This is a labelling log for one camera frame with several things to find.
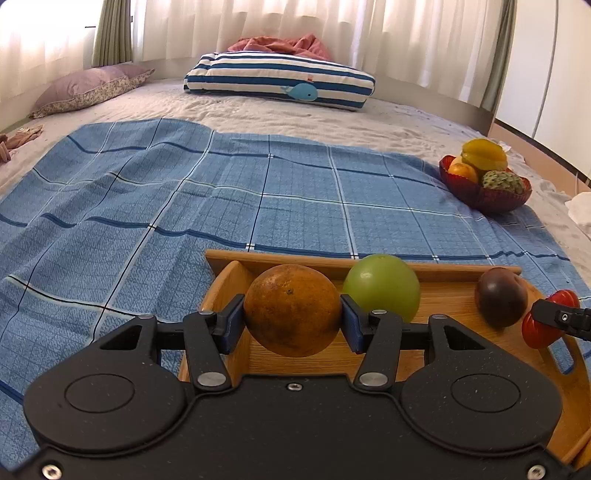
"green apple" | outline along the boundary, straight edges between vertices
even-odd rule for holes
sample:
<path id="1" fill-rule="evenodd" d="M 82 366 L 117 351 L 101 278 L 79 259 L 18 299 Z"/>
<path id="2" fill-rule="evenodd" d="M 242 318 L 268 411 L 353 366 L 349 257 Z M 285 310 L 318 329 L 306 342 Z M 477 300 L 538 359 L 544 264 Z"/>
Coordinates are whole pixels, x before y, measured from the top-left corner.
<path id="1" fill-rule="evenodd" d="M 359 260 L 345 279 L 343 293 L 366 312 L 384 309 L 411 322 L 421 300 L 417 275 L 405 262 L 388 254 Z"/>

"green curtain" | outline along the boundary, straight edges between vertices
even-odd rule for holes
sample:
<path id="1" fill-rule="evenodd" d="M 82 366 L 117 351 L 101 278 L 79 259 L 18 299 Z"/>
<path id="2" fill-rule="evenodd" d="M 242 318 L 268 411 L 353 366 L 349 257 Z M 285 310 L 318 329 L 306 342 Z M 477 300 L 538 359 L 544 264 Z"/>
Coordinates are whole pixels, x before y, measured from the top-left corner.
<path id="1" fill-rule="evenodd" d="M 104 0 L 96 29 L 93 67 L 131 61 L 131 0 Z"/>
<path id="2" fill-rule="evenodd" d="M 495 57 L 492 61 L 491 77 L 486 85 L 484 97 L 480 106 L 492 112 L 499 100 L 507 62 L 509 61 L 509 50 L 513 36 L 513 25 L 515 19 L 515 0 L 504 0 L 503 13 L 501 17 L 501 28 L 499 38 L 496 42 Z"/>

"wooden tray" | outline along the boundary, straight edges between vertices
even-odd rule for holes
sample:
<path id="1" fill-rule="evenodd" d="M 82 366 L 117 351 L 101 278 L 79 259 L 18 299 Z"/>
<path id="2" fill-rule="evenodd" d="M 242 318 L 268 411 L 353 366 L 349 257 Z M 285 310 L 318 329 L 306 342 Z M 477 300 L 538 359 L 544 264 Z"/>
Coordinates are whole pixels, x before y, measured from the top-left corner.
<path id="1" fill-rule="evenodd" d="M 201 304 L 202 310 L 219 311 L 237 293 L 246 293 L 252 281 L 263 271 L 280 264 L 300 264 L 314 268 L 326 275 L 339 291 L 343 280 L 356 260 L 295 255 L 257 254 L 240 251 L 207 250 L 207 261 L 216 279 Z M 491 328 L 476 310 L 475 284 L 489 265 L 412 264 L 421 283 L 421 303 L 413 322 L 425 323 L 433 313 L 445 313 L 462 322 L 479 335 L 495 342 L 522 361 L 537 368 L 554 381 L 559 388 L 563 412 L 550 440 L 550 450 L 570 463 L 591 437 L 591 394 L 589 377 L 576 341 L 565 337 L 566 345 L 574 359 L 574 368 L 568 375 L 558 370 L 548 349 L 533 350 L 521 336 L 521 322 L 504 330 Z M 517 274 L 518 267 L 510 267 Z M 543 298 L 540 292 L 522 279 L 531 304 Z M 226 357 L 226 367 L 236 384 L 240 376 L 253 374 L 334 374 L 347 373 L 354 377 L 363 355 L 351 353 L 345 338 L 339 332 L 334 342 L 316 355 L 305 358 L 287 358 L 262 347 L 245 329 L 233 354 Z M 422 351 L 401 351 L 397 381 L 424 366 Z M 189 380 L 187 365 L 183 359 L 179 378 Z"/>

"plaid blanket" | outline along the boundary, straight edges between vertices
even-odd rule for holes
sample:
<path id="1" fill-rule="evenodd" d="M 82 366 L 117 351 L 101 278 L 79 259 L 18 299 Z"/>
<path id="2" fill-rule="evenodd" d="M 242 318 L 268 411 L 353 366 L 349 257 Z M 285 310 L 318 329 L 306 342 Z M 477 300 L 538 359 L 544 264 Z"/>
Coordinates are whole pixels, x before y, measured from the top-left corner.
<path id="1" fill-rule="evenodd" d="M 206 248 L 519 265 L 543 293 L 570 288 L 591 306 L 530 208 L 484 217 L 419 158 L 173 119 L 85 125 L 61 140 L 0 203 L 0 245 L 7 466 L 36 448 L 27 385 L 135 314 L 195 311 L 213 280 Z"/>

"purple pillow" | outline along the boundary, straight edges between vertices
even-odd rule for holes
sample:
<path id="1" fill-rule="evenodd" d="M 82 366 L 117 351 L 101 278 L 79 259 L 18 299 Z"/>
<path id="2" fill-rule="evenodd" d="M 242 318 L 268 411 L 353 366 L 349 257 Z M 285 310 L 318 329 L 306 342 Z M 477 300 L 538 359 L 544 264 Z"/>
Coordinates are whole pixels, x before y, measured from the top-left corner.
<path id="1" fill-rule="evenodd" d="M 129 92 L 144 83 L 154 69 L 119 64 L 70 73 L 55 80 L 39 97 L 30 117 L 80 110 Z"/>

